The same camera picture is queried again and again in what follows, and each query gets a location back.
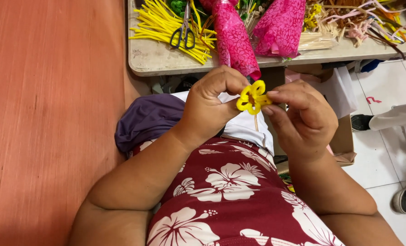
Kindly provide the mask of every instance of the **hand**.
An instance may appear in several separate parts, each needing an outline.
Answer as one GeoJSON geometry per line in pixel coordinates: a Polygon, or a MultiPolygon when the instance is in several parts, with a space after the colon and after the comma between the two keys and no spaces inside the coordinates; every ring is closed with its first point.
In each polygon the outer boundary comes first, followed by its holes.
{"type": "Polygon", "coordinates": [[[337,116],[320,92],[302,80],[296,80],[267,92],[273,103],[289,105],[286,112],[277,105],[266,105],[277,132],[280,147],[288,159],[310,162],[326,153],[338,127],[337,116]]]}
{"type": "Polygon", "coordinates": [[[221,92],[238,95],[250,85],[241,73],[233,68],[221,66],[211,70],[197,81],[189,91],[182,119],[177,123],[177,134],[185,145],[197,148],[215,136],[226,123],[237,116],[237,99],[221,103],[221,92]]]}

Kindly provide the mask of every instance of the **purple cloth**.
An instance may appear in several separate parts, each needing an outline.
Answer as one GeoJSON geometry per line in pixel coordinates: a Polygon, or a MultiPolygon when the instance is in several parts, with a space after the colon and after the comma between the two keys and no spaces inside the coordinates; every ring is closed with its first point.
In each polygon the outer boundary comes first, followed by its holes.
{"type": "Polygon", "coordinates": [[[182,118],[184,107],[185,102],[171,94],[137,98],[116,126],[119,151],[127,153],[139,143],[162,136],[182,118]]]}

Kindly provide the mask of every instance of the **fingernail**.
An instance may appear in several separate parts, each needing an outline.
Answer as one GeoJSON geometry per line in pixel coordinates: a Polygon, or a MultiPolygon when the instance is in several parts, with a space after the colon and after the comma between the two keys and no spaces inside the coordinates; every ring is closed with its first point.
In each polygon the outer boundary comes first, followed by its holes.
{"type": "Polygon", "coordinates": [[[269,109],[268,107],[262,107],[262,112],[264,112],[266,115],[274,114],[273,110],[269,109]]]}
{"type": "Polygon", "coordinates": [[[279,93],[278,91],[269,91],[267,92],[267,95],[272,96],[272,95],[276,95],[277,93],[279,93]]]}

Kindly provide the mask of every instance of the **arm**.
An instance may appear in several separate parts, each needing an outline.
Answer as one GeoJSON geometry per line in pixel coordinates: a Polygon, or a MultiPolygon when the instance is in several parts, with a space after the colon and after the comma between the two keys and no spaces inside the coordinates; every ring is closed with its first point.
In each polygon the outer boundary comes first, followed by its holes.
{"type": "Polygon", "coordinates": [[[145,245],[150,210],[188,156],[239,114],[236,100],[221,103],[218,95],[239,94],[248,84],[228,67],[214,69],[198,81],[177,125],[92,187],[76,215],[69,245],[145,245]]]}
{"type": "Polygon", "coordinates": [[[325,98],[303,81],[277,87],[267,96],[290,106],[287,112],[276,105],[263,111],[288,155],[296,194],[346,246],[402,245],[370,194],[326,150],[338,120],[325,98]]]}

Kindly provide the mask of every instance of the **yellow pipe cleaner flower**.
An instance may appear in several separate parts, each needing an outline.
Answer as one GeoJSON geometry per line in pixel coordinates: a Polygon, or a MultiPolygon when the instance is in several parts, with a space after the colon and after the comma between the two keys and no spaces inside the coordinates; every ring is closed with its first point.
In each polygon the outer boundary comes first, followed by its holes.
{"type": "Polygon", "coordinates": [[[236,102],[236,107],[241,110],[247,110],[251,115],[256,115],[261,111],[261,106],[272,104],[273,102],[262,95],[265,92],[265,83],[262,80],[255,81],[253,85],[248,85],[241,92],[241,96],[236,102]]]}

